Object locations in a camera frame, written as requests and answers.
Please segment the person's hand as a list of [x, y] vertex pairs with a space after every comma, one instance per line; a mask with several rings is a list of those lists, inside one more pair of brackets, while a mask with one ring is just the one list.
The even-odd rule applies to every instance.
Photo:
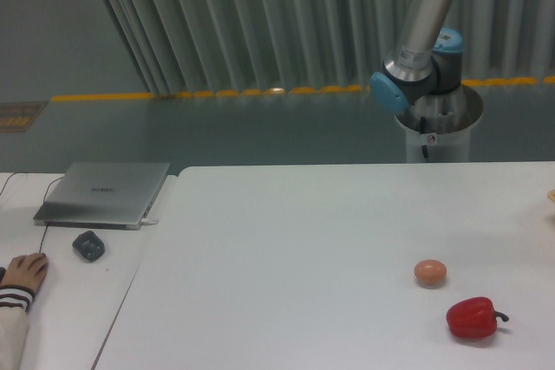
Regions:
[[32, 253], [14, 257], [1, 279], [1, 288], [25, 289], [36, 295], [42, 286], [36, 277], [42, 255], [43, 253]]

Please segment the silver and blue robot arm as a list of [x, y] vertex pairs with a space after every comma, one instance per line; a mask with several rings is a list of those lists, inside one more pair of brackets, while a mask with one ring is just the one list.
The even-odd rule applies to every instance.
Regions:
[[382, 69], [369, 78], [376, 100], [393, 114], [400, 114], [421, 97], [444, 94], [460, 85], [460, 70], [441, 63], [435, 47], [453, 0], [409, 0], [395, 46]]

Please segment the white striped sleeve forearm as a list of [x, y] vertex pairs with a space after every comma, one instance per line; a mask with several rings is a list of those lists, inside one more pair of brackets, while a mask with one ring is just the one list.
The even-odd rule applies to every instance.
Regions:
[[1, 283], [1, 368], [18, 369], [29, 328], [28, 309], [35, 292]]

